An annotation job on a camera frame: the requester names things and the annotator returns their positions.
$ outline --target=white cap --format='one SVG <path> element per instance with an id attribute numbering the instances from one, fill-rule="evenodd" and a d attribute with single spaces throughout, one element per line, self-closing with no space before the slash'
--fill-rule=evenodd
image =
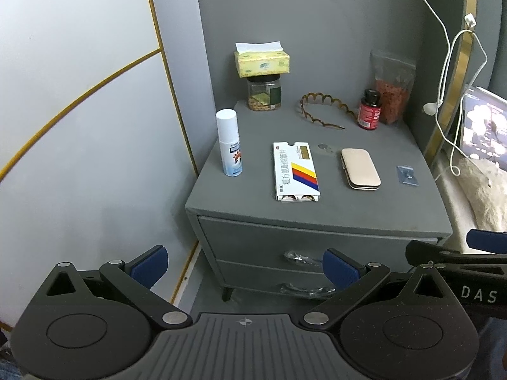
<path id="1" fill-rule="evenodd" d="M 226 108 L 216 114 L 216 126 L 222 143 L 235 143 L 239 139 L 238 117 L 236 111 Z"/>

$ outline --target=colored stripes on box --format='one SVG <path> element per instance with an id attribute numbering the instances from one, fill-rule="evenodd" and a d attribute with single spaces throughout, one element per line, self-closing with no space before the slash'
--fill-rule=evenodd
<path id="1" fill-rule="evenodd" d="M 318 191 L 317 175 L 307 168 L 301 167 L 297 164 L 291 163 L 292 177 L 294 180 L 299 181 Z"/>

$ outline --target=clear plastic jar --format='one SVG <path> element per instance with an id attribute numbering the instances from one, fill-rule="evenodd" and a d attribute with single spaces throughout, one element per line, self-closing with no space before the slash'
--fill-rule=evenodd
<path id="1" fill-rule="evenodd" d="M 282 105 L 280 75 L 247 77 L 248 107 L 254 111 L 276 110 Z"/>

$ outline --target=small plastic packet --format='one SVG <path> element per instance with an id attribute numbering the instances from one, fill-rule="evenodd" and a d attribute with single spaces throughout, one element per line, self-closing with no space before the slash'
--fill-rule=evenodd
<path id="1" fill-rule="evenodd" d="M 400 183 L 411 186 L 418 186 L 419 182 L 414 175 L 414 169 L 409 166 L 397 166 Z"/>
<path id="2" fill-rule="evenodd" d="M 373 51 L 375 89 L 380 92 L 380 121 L 392 124 L 403 117 L 414 86 L 416 63 L 396 54 Z"/>

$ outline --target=charging cable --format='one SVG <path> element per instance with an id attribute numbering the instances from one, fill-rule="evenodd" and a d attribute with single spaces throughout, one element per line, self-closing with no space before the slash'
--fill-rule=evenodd
<path id="1" fill-rule="evenodd" d="M 460 32 L 458 32 L 456 34 L 455 38 L 453 39 L 452 43 L 451 43 L 450 40 L 449 40 L 449 33 L 447 32 L 447 28 L 445 27 L 444 22 L 440 19 L 440 17 L 437 15 L 437 13 L 435 12 L 435 10 L 433 10 L 433 7 L 428 3 L 428 1 L 427 0 L 423 0 L 423 1 L 427 5 L 427 7 L 429 8 L 429 10 L 432 12 L 432 14 L 435 16 L 435 18 L 438 20 L 438 22 L 440 23 L 440 25 L 442 26 L 442 28 L 444 29 L 444 35 L 445 35 L 446 42 L 447 42 L 447 55 L 445 57 L 444 65 L 442 67 L 442 73 L 440 74 L 439 89 L 438 89 L 438 94 L 437 94 L 437 103 L 436 103 L 436 110 L 435 110 L 435 124 L 437 125 L 438 130 L 440 131 L 440 134 L 442 135 L 442 138 L 444 139 L 444 141 L 452 146 L 452 151 L 451 151 L 451 156 L 450 156 L 450 161 L 449 161 L 449 167 L 446 170 L 444 170 L 442 173 L 440 173 L 440 175 L 437 176 L 437 178 L 435 179 L 435 181 L 437 181 L 443 175 L 443 173 L 445 171 L 447 171 L 447 170 L 451 170 L 452 174 L 454 176 L 456 176 L 456 177 L 459 177 L 461 175 L 461 171 L 460 171 L 459 167 L 454 166 L 453 163 L 452 163 L 453 162 L 453 158 L 454 158 L 454 152 L 456 150 L 459 151 L 459 153 L 463 157 L 465 157 L 467 160 L 469 160 L 475 167 L 477 167 L 475 165 L 475 163 L 473 162 L 473 160 L 470 157 L 468 157 L 462 151 L 462 149 L 460 149 L 457 146 L 457 142 L 458 142 L 459 126 L 461 125 L 461 121 L 462 121 L 462 118 L 463 118 L 463 100 L 465 99 L 465 95 L 466 95 L 468 89 L 473 85 L 473 83 L 477 79 L 478 75 L 481 73 L 481 71 L 483 70 L 483 68 L 488 63 L 488 55 L 486 54 L 486 51 L 484 50 L 483 45 L 481 44 L 481 41 L 480 41 L 479 37 L 471 29 L 464 29 L 464 30 L 461 30 Z M 473 18 L 472 15 L 466 16 L 465 20 L 466 20 L 467 24 L 469 24 L 469 26 L 471 28 L 472 28 L 472 26 L 476 25 L 475 19 Z M 458 39 L 463 34 L 466 34 L 466 33 L 470 33 L 475 38 L 475 40 L 477 40 L 477 43 L 478 43 L 479 47 L 481 48 L 482 53 L 484 54 L 485 61 L 481 64 L 481 67 L 479 67 L 479 69 L 477 70 L 477 72 L 474 74 L 474 76 L 472 77 L 470 83 L 468 83 L 468 85 L 466 85 L 466 88 L 463 91 L 463 94 L 462 94 L 462 96 L 461 96 L 461 98 L 459 100 L 459 124 L 458 124 L 458 128 L 456 130 L 456 135 L 454 137 L 454 142 L 452 142 L 452 141 L 450 141 L 444 135 L 444 131 L 442 130 L 442 127 L 440 126 L 440 122 L 439 122 L 439 109 L 442 106 L 442 104 L 444 103 L 445 87 L 447 85 L 447 76 L 449 74 L 449 67 L 450 67 L 451 57 L 452 57 L 452 53 L 454 51 L 454 47 L 455 47 Z M 488 180 L 488 186 L 491 187 L 492 186 L 491 179 L 480 168 L 477 167 L 477 169 L 486 177 L 486 179 Z"/>

